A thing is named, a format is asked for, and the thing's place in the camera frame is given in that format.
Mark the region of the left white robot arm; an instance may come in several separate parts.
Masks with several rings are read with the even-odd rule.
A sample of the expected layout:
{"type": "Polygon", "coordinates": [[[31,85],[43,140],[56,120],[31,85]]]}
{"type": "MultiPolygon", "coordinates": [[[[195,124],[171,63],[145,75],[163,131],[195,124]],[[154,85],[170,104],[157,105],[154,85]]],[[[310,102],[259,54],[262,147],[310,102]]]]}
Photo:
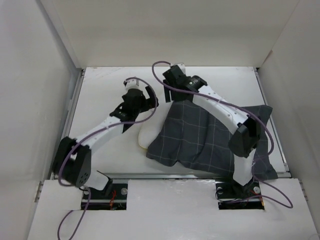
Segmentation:
{"type": "Polygon", "coordinates": [[[92,156],[112,138],[120,136],[137,120],[141,113],[157,108],[158,99],[152,87],[146,86],[149,97],[138,88],[130,88],[122,96],[123,102],[98,126],[77,137],[64,137],[54,157],[52,172],[67,185],[94,192],[101,198],[112,193],[113,180],[92,168],[92,156]]]}

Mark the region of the cream yellow pillow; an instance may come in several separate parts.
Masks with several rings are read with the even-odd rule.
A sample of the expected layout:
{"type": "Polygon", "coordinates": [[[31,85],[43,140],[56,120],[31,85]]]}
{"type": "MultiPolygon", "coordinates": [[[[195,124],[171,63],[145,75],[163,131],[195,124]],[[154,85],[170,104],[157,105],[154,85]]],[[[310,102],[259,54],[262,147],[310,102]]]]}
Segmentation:
{"type": "Polygon", "coordinates": [[[171,105],[171,103],[161,103],[157,107],[154,115],[142,123],[138,134],[138,144],[140,147],[147,149],[156,139],[162,129],[171,105]]]}

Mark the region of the dark grey checked pillowcase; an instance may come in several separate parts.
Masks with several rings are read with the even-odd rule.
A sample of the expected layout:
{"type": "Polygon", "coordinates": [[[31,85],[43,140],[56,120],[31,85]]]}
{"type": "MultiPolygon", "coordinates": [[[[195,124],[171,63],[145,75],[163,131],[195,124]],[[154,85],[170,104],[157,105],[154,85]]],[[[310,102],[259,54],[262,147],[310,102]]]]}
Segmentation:
{"type": "Polygon", "coordinates": [[[229,130],[213,115],[190,101],[173,102],[146,157],[172,167],[232,178],[234,155],[228,147],[229,130]]]}

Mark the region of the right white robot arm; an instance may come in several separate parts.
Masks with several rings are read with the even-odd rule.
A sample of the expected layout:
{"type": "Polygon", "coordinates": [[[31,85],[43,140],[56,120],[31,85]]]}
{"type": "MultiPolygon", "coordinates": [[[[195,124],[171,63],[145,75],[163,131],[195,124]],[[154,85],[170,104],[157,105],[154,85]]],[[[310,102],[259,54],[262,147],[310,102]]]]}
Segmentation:
{"type": "Polygon", "coordinates": [[[163,83],[169,86],[164,91],[167,102],[189,100],[210,113],[231,133],[228,148],[234,156],[235,181],[231,190],[237,197],[245,196],[253,178],[252,163],[261,136],[260,119],[229,103],[223,104],[222,98],[205,80],[197,75],[187,76],[180,65],[172,65],[162,75],[163,83]]]}

